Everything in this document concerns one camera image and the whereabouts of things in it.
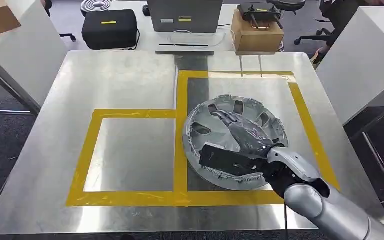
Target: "metal table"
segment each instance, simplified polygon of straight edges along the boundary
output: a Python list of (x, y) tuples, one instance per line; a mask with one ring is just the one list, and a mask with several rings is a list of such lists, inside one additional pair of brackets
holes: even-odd
[[(71, 51), (0, 197), (0, 234), (283, 229), (270, 186), (223, 191), (178, 150), (187, 113), (223, 94), (261, 101), (289, 147), (384, 223), (305, 54)], [(287, 219), (315, 228), (290, 210)]]

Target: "black device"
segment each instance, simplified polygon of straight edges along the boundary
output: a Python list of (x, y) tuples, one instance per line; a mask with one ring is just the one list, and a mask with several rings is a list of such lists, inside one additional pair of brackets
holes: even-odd
[(244, 2), (238, 5), (237, 9), (242, 19), (252, 23), (255, 28), (260, 28), (259, 23), (276, 22), (280, 29), (283, 29), (280, 23), (281, 12), (272, 3)]
[(90, 12), (81, 33), (92, 50), (136, 49), (139, 42), (138, 23), (131, 9)]
[(143, 5), (142, 13), (143, 13), (143, 15), (145, 15), (145, 17), (150, 17), (151, 16), (150, 8), (148, 7), (147, 4)]

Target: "robotic hand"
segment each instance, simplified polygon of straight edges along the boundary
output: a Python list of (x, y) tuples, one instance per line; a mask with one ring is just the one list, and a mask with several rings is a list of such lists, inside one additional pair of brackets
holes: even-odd
[(243, 116), (213, 111), (230, 130), (240, 152), (205, 145), (202, 166), (235, 176), (261, 172), (266, 182), (297, 214), (332, 239), (384, 240), (384, 225), (325, 182), (319, 171), (281, 143), (273, 143), (260, 126)]

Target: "yellow tape line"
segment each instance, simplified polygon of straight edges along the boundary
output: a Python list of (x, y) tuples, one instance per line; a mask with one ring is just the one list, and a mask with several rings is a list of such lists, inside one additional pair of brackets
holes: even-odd
[[(188, 160), (182, 142), (183, 124), (188, 114), (188, 79), (207, 79), (213, 73), (244, 75), (283, 75), (291, 72), (207, 72), (180, 71), (177, 82), (176, 110), (165, 109), (96, 109), (92, 114), (89, 129), (74, 173), (67, 206), (242, 206), (282, 204), (283, 199), (274, 191), (188, 191)], [(299, 116), (323, 178), (339, 188), (328, 156), (311, 119), (301, 91), (296, 83), (288, 83)], [(173, 191), (114, 191), (83, 192), (92, 161), (95, 145), (103, 118), (163, 118), (176, 119)]]
[(158, 203), (153, 198), (141, 198), (145, 196), (140, 192), (114, 192), (117, 193), (117, 198), (112, 198), (113, 193), (108, 192), (83, 192), (85, 182), (88, 177), (89, 166), (91, 165), (92, 156), (94, 154), (95, 145), (98, 140), (99, 131), (101, 128), (102, 120), (104, 118), (154, 118), (154, 119), (175, 119), (176, 110), (172, 109), (95, 109), (92, 113), (92, 119), (87, 130), (86, 138), (84, 139), (83, 148), (81, 149), (80, 156), (78, 157), (77, 167), (74, 172), (74, 177), (71, 183), (70, 191), (68, 193), (66, 205), (67, 206), (88, 206), (102, 204), (102, 206), (123, 206), (128, 201), (120, 196), (124, 194), (131, 195), (132, 200), (136, 200), (138, 204), (142, 203)]
[(325, 152), (325, 149), (323, 148), (322, 141), (320, 141), (319, 135), (317, 134), (316, 126), (314, 126), (314, 122), (311, 118), (306, 102), (304, 101), (304, 97), (301, 94), (300, 88), (298, 87), (297, 83), (288, 82), (288, 85), (290, 92), (292, 93), (293, 100), (295, 101), (296, 108), (298, 109), (299, 116), (301, 117), (305, 133), (307, 134), (318, 167), (320, 168), (320, 173), (324, 180), (339, 190), (340, 186), (338, 180), (335, 176), (334, 170), (329, 163), (329, 158)]

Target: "office chair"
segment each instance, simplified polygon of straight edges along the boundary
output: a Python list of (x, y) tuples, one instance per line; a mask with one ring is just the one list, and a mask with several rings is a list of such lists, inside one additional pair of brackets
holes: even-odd
[(306, 0), (267, 0), (267, 3), (275, 5), (280, 11), (289, 11), (296, 15), (296, 11), (304, 7)]
[(329, 19), (330, 21), (325, 20), (316, 20), (320, 23), (331, 22), (335, 30), (330, 32), (326, 28), (317, 30), (315, 35), (310, 36), (300, 36), (295, 39), (295, 45), (299, 45), (301, 40), (316, 40), (316, 41), (325, 41), (328, 46), (331, 46), (336, 39), (339, 37), (341, 32), (345, 29), (347, 24), (353, 18), (357, 9), (361, 6), (368, 6), (369, 4), (364, 0), (337, 0), (332, 4), (327, 4), (324, 0), (320, 1), (320, 11), (323, 17)]
[[(46, 11), (47, 15), (48, 15), (49, 17), (51, 17), (51, 12), (49, 11), (49, 9), (52, 8), (52, 0), (45, 0), (45, 3), (46, 3), (45, 6), (44, 6), (45, 11)], [(73, 43), (77, 42), (76, 37), (75, 37), (72, 33), (60, 33), (59, 36), (60, 36), (61, 38), (64, 38), (64, 37), (70, 37), (70, 39), (71, 39), (71, 41), (72, 41)]]

